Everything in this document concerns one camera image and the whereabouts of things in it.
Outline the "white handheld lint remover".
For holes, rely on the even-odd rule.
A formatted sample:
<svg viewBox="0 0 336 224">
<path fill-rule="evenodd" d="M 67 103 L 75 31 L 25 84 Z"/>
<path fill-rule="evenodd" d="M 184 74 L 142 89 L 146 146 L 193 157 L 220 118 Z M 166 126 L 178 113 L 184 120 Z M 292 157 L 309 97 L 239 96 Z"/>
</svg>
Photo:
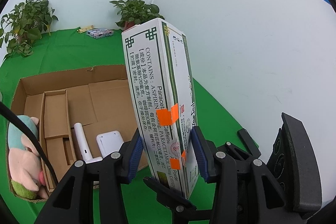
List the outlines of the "white handheld lint remover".
<svg viewBox="0 0 336 224">
<path fill-rule="evenodd" d="M 84 129 L 81 123 L 74 124 L 74 131 L 82 159 L 87 163 L 102 161 L 102 157 L 93 157 L 85 137 Z"/>
</svg>

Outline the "white rectangular device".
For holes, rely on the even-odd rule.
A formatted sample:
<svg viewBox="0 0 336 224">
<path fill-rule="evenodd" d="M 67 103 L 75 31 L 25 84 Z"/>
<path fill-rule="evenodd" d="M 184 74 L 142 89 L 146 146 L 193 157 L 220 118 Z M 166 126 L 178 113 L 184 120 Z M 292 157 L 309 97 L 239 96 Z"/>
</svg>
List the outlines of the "white rectangular device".
<svg viewBox="0 0 336 224">
<path fill-rule="evenodd" d="M 113 152 L 118 152 L 123 145 L 119 131 L 110 131 L 96 136 L 96 142 L 103 158 Z"/>
</svg>

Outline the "pink pig plush toy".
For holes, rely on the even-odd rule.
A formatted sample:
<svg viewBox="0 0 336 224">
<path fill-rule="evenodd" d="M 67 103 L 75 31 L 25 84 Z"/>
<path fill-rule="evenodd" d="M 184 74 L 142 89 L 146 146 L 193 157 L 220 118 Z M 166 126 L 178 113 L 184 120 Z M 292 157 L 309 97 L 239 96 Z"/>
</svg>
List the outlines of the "pink pig plush toy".
<svg viewBox="0 0 336 224">
<path fill-rule="evenodd" d="M 28 200 L 48 199 L 41 157 L 30 139 L 12 123 L 7 133 L 8 166 L 14 193 Z"/>
</svg>

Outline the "green white medicine box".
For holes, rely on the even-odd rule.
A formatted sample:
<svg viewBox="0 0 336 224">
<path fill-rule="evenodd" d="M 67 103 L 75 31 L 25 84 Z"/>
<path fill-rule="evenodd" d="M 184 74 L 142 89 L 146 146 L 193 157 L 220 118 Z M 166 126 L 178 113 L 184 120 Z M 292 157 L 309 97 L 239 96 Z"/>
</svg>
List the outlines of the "green white medicine box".
<svg viewBox="0 0 336 224">
<path fill-rule="evenodd" d="M 130 95 L 151 175 L 189 199 L 199 170 L 193 75 L 183 32 L 159 18 L 122 33 Z"/>
</svg>

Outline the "small black flat object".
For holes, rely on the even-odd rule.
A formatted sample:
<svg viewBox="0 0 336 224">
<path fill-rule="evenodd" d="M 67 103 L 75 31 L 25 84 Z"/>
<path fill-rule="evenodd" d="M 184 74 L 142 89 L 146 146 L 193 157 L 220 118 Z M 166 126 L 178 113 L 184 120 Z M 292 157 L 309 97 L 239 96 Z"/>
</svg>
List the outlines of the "small black flat object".
<svg viewBox="0 0 336 224">
<path fill-rule="evenodd" d="M 257 146 L 257 144 L 254 142 L 248 131 L 244 128 L 240 129 L 238 131 L 238 137 L 244 144 L 244 147 L 248 150 L 249 154 L 252 155 L 255 158 L 259 158 L 261 156 L 261 152 Z"/>
</svg>

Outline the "large open cardboard box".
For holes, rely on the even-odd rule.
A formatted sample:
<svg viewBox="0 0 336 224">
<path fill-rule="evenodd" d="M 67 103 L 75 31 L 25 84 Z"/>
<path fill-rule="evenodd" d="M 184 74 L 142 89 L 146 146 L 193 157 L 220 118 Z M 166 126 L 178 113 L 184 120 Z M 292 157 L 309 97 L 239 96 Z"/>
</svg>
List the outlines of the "large open cardboard box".
<svg viewBox="0 0 336 224">
<path fill-rule="evenodd" d="M 21 78 L 10 109 L 16 115 L 40 118 L 42 94 L 66 90 L 73 145 L 82 159 L 74 124 L 81 123 L 91 154 L 101 155 L 96 136 L 119 131 L 129 141 L 137 128 L 125 65 L 103 65 Z M 39 141 L 39 121 L 34 134 Z"/>
</svg>

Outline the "patterned tissue pack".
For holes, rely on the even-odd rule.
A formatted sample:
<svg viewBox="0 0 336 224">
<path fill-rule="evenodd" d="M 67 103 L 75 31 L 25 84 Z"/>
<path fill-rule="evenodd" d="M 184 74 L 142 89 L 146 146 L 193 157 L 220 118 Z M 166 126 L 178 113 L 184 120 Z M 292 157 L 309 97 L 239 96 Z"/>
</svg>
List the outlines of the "patterned tissue pack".
<svg viewBox="0 0 336 224">
<path fill-rule="evenodd" d="M 88 30 L 86 34 L 91 38 L 100 39 L 100 38 L 113 36 L 114 31 L 107 29 L 107 28 L 94 28 L 94 29 Z"/>
</svg>

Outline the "yellow paper packet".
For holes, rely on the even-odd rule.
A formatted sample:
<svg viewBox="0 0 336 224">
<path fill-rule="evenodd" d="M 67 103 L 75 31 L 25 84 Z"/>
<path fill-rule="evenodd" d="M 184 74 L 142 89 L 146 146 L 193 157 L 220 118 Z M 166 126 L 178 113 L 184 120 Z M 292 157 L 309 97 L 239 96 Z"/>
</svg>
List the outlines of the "yellow paper packet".
<svg viewBox="0 0 336 224">
<path fill-rule="evenodd" d="M 86 27 L 81 27 L 77 30 L 78 33 L 82 34 L 84 32 L 90 31 L 94 29 L 94 25 L 86 26 Z"/>
</svg>

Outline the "left potted green plant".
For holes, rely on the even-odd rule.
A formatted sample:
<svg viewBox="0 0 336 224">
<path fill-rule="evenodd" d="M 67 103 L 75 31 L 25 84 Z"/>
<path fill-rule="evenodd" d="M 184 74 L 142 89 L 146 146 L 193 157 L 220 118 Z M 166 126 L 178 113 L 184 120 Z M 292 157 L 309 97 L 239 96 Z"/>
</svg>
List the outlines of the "left potted green plant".
<svg viewBox="0 0 336 224">
<path fill-rule="evenodd" d="M 16 4 L 1 17 L 1 46 L 6 47 L 3 59 L 32 55 L 34 43 L 43 34 L 50 34 L 52 23 L 57 21 L 49 0 L 25 0 Z"/>
</svg>

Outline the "potted green plant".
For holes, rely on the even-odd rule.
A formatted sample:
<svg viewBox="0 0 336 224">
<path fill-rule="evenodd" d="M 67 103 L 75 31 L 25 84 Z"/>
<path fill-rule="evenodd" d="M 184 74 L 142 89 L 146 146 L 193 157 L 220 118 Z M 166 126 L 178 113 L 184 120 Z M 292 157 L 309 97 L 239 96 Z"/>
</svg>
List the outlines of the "potted green plant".
<svg viewBox="0 0 336 224">
<path fill-rule="evenodd" d="M 52 23 L 57 21 L 49 0 L 25 0 L 16 4 L 1 17 L 1 46 L 6 47 L 3 59 L 32 55 L 34 43 L 43 34 L 50 34 Z"/>
<path fill-rule="evenodd" d="M 110 1 L 121 16 L 116 25 L 123 30 L 127 30 L 135 25 L 143 24 L 155 18 L 165 19 L 161 15 L 160 9 L 156 4 L 146 3 L 143 0 L 114 0 Z"/>
</svg>

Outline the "right potted green plant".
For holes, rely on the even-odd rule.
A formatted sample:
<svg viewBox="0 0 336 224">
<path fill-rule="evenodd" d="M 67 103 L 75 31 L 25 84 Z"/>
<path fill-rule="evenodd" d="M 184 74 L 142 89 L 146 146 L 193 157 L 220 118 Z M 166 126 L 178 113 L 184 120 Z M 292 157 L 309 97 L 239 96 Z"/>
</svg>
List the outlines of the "right potted green plant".
<svg viewBox="0 0 336 224">
<path fill-rule="evenodd" d="M 127 30 L 135 25 L 143 24 L 155 18 L 165 19 L 161 15 L 160 9 L 156 4 L 146 3 L 143 0 L 114 0 L 110 1 L 121 16 L 116 25 L 123 30 Z"/>
</svg>

